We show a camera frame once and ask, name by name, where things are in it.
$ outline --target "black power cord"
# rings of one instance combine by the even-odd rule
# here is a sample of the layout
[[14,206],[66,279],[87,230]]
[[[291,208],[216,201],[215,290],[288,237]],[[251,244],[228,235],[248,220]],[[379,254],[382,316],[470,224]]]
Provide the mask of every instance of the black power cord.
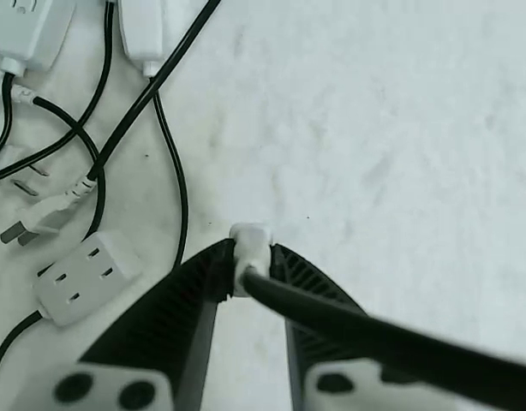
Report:
[[164,107],[162,106],[162,100],[160,93],[157,92],[152,99],[154,103],[154,109],[157,112],[158,123],[162,129],[162,134],[166,140],[166,145],[170,150],[171,160],[176,169],[177,184],[179,186],[179,198],[181,201],[181,231],[179,234],[179,244],[177,245],[176,261],[174,262],[173,269],[175,270],[183,260],[183,254],[185,253],[185,246],[187,244],[187,232],[188,232],[188,192],[187,183],[185,181],[185,173],[179,157],[179,151],[177,150],[176,143],[174,142],[173,136],[171,135],[170,127],[166,121],[166,115],[164,113]]
[[[52,102],[37,97],[33,100],[33,104],[49,111],[50,113],[54,114],[55,116],[59,117],[63,122],[65,122],[69,127],[71,127],[71,130],[75,134],[78,134],[80,138],[82,139],[82,142],[86,146],[86,149],[90,153],[90,157],[92,157],[92,160],[95,161],[95,159],[98,157],[99,152],[98,148],[96,147],[93,140],[90,138],[88,133],[82,128],[82,126],[75,121],[73,117],[71,117],[65,110],[61,109],[60,107],[56,106]],[[95,233],[99,225],[101,223],[101,219],[103,217],[103,213],[105,211],[105,173],[102,172],[98,176],[98,204],[96,205],[96,211],[93,216],[92,225],[90,226],[90,229],[88,230],[88,233],[86,234],[87,238],[91,234]],[[8,351],[9,347],[11,346],[12,342],[20,336],[20,334],[29,328],[31,325],[37,323],[42,319],[42,315],[37,311],[35,313],[32,313],[29,315],[26,319],[21,321],[4,339],[3,343],[0,346],[0,363],[2,362],[4,355],[6,354],[6,351]]]
[[[49,111],[51,114],[59,117],[60,120],[65,122],[69,127],[71,127],[71,132],[74,134],[78,134],[78,136],[82,139],[82,143],[84,143],[84,146],[86,146],[86,149],[90,153],[90,157],[95,162],[95,160],[98,158],[99,151],[96,147],[93,140],[90,138],[86,130],[80,125],[79,122],[75,121],[73,117],[71,117],[65,110],[62,108],[56,106],[52,102],[37,97],[33,100],[33,104]],[[101,219],[103,218],[103,214],[105,212],[105,197],[106,197],[106,182],[105,182],[105,173],[102,172],[98,176],[98,202],[95,206],[95,213],[93,214],[93,220],[92,225],[90,225],[90,228],[88,229],[88,232],[84,239],[95,233],[99,229],[99,225],[101,224]]]
[[[101,71],[101,76],[99,78],[99,83],[92,96],[92,100],[90,101],[90,103],[86,107],[86,110],[84,111],[84,113],[82,114],[81,118],[78,121],[78,123],[82,127],[86,125],[86,123],[92,116],[93,112],[95,111],[99,103],[99,100],[101,99],[101,96],[103,94],[103,91],[105,90],[105,86],[107,85],[107,80],[109,79],[109,73],[111,71],[111,61],[112,61],[112,28],[113,28],[114,11],[115,11],[114,3],[107,2],[107,4],[105,5],[105,59],[104,59],[103,69]],[[12,176],[18,171],[25,169],[26,167],[29,167],[37,163],[38,161],[41,161],[49,157],[54,152],[61,150],[75,136],[76,136],[75,131],[71,130],[67,134],[65,134],[60,140],[56,141],[50,146],[47,146],[43,150],[40,150],[39,152],[36,152],[33,155],[23,158],[17,163],[11,164],[10,166],[5,167],[4,169],[0,170],[0,181],[6,177]]]
[[9,134],[12,131],[12,86],[14,85],[14,75],[6,73],[3,77],[3,107],[4,107],[4,126],[0,134],[0,152],[8,142]]
[[12,345],[14,340],[21,335],[23,331],[28,329],[30,326],[38,323],[42,319],[42,314],[38,311],[27,316],[23,321],[14,327],[14,329],[4,338],[2,344],[0,344],[0,363],[3,361],[4,355],[8,348]]
[[129,108],[124,118],[118,123],[115,131],[112,132],[111,137],[109,137],[103,149],[101,150],[98,160],[88,172],[87,177],[90,180],[95,181],[98,174],[101,172],[111,157],[111,154],[115,151],[118,144],[123,139],[124,135],[128,132],[129,128],[132,126],[132,124],[134,124],[137,117],[141,114],[149,102],[154,98],[157,91],[170,76],[171,72],[177,67],[177,64],[179,64],[179,62],[183,59],[188,49],[196,40],[208,20],[210,20],[210,17],[220,3],[221,0],[208,0],[206,6],[204,6],[204,9],[202,9],[202,11],[198,14],[189,30],[179,42],[179,45],[177,45],[176,49],[171,53],[170,58],[166,60],[164,66],[162,66],[160,71],[152,78],[152,81],[149,83],[149,85],[145,88],[145,90],[143,90],[141,95]]

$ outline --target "cord plug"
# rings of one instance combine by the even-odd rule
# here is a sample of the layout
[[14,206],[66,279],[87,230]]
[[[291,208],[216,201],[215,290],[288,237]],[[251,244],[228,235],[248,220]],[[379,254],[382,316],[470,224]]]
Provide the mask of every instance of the cord plug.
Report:
[[26,209],[20,220],[0,235],[8,244],[17,238],[21,246],[43,234],[57,234],[69,221],[76,205],[95,188],[96,183],[86,177],[65,193],[48,197]]
[[119,0],[118,8],[126,55],[153,77],[166,58],[163,0]]
[[[6,145],[0,153],[0,170],[27,157],[29,153],[30,150],[27,147]],[[41,191],[48,186],[49,177],[50,174],[46,170],[33,164],[0,183],[2,183],[2,187],[19,189],[29,199],[37,199]]]
[[85,318],[120,294],[141,274],[142,264],[118,232],[90,235],[33,285],[43,316],[65,326]]

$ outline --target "white plastic part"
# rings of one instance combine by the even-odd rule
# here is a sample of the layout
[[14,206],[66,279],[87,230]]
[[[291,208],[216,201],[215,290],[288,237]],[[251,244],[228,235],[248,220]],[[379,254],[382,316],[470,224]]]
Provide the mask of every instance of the white plastic part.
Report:
[[129,241],[117,232],[84,240],[34,283],[34,292],[57,325],[71,325],[120,294],[142,265]]
[[0,0],[0,69],[23,76],[56,60],[75,0]]
[[30,88],[14,84],[12,86],[11,96],[14,103],[33,105],[33,101],[38,94]]
[[163,0],[119,0],[124,51],[143,75],[153,77],[165,60]]
[[23,227],[34,234],[57,234],[69,221],[76,205],[95,186],[96,182],[84,177],[65,193],[40,201],[24,211],[20,220]]
[[[306,411],[453,411],[459,398],[424,383],[385,384],[381,365],[371,360],[320,363],[305,378]],[[341,387],[346,378],[352,389]]]
[[[84,375],[88,377],[87,392],[83,396],[79,389],[79,379],[72,376]],[[126,396],[134,402],[127,401],[123,392],[133,384],[143,382],[154,389],[154,396],[143,396],[143,390],[138,395]],[[59,402],[58,392],[79,394],[76,398],[69,398],[68,402]],[[118,366],[100,366],[95,364],[78,363],[57,366],[42,372],[33,378],[27,378],[27,383],[19,390],[12,408],[9,411],[124,411],[125,409],[139,409],[143,411],[173,411],[172,388],[168,378],[161,372],[125,368]],[[139,400],[149,402],[140,407]]]
[[271,230],[264,224],[239,223],[232,226],[229,237],[235,240],[235,293],[236,297],[247,297],[242,286],[245,273],[271,276]]

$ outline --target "white cord connector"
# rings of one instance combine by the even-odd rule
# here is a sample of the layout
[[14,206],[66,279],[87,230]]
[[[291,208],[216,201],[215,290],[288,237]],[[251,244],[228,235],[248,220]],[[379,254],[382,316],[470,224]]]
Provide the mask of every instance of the white cord connector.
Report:
[[88,196],[96,186],[96,182],[86,177],[79,180],[65,193],[48,197],[27,208],[20,220],[0,235],[4,244],[17,238],[22,246],[43,234],[57,234],[69,221],[76,205]]
[[271,230],[263,224],[239,223],[232,226],[229,237],[235,240],[236,297],[247,297],[242,285],[244,274],[271,276]]
[[33,105],[33,101],[38,97],[38,94],[30,88],[14,84],[12,86],[11,96],[14,103]]
[[142,264],[121,233],[98,232],[57,261],[33,285],[40,312],[71,325],[115,298],[141,274]]
[[147,78],[154,77],[166,59],[163,0],[119,0],[124,51]]

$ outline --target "extension outlet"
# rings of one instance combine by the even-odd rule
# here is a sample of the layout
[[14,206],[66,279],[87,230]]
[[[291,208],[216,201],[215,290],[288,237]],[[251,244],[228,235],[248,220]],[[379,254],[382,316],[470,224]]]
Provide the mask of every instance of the extension outlet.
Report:
[[102,307],[140,274],[129,242],[117,232],[101,232],[56,262],[33,287],[41,312],[65,326]]
[[0,69],[50,69],[74,11],[75,0],[0,0]]

